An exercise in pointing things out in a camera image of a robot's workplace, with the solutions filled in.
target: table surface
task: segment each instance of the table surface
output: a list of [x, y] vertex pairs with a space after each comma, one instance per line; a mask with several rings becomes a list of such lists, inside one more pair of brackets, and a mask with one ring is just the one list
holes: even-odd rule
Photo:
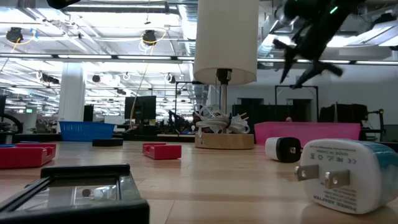
[[[130, 163], [140, 194], [150, 204], [151, 224], [398, 222], [398, 200], [367, 215], [348, 215], [314, 204], [295, 180], [296, 164], [267, 160], [263, 146], [217, 151], [181, 145], [181, 160], [154, 161], [142, 155], [142, 142], [112, 148], [61, 142], [48, 166]], [[39, 174], [40, 169], [0, 170], [0, 200], [22, 190]]]

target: computer screen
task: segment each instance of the computer screen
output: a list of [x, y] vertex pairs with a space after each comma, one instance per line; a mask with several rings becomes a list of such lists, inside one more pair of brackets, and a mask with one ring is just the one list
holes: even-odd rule
[[[124, 118], [130, 119], [134, 97], [126, 97]], [[134, 106], [133, 119], [156, 119], [156, 96], [139, 96]]]

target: column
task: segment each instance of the column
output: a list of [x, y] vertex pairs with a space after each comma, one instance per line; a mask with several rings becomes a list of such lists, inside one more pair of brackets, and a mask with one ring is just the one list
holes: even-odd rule
[[83, 121], [85, 93], [86, 73], [83, 63], [63, 63], [59, 121]]

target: pink tray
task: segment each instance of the pink tray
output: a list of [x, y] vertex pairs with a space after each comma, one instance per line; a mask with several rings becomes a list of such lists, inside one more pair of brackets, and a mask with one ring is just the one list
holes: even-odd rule
[[313, 122], [264, 122], [254, 125], [257, 144], [265, 145], [268, 138], [293, 137], [301, 145], [315, 139], [341, 138], [359, 139], [360, 124], [313, 123]]

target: coiled cable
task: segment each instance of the coiled cable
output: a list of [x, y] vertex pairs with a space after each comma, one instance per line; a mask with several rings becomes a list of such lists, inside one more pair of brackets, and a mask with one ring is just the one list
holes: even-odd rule
[[210, 128], [214, 133], [219, 133], [222, 129], [227, 129], [235, 134], [248, 134], [250, 127], [246, 121], [248, 118], [242, 119], [246, 113], [242, 115], [236, 115], [229, 117], [227, 114], [221, 112], [219, 108], [213, 105], [202, 106], [199, 112], [195, 111], [195, 114], [200, 117], [201, 121], [196, 123], [196, 127], [199, 128], [199, 138], [201, 139], [201, 129]]

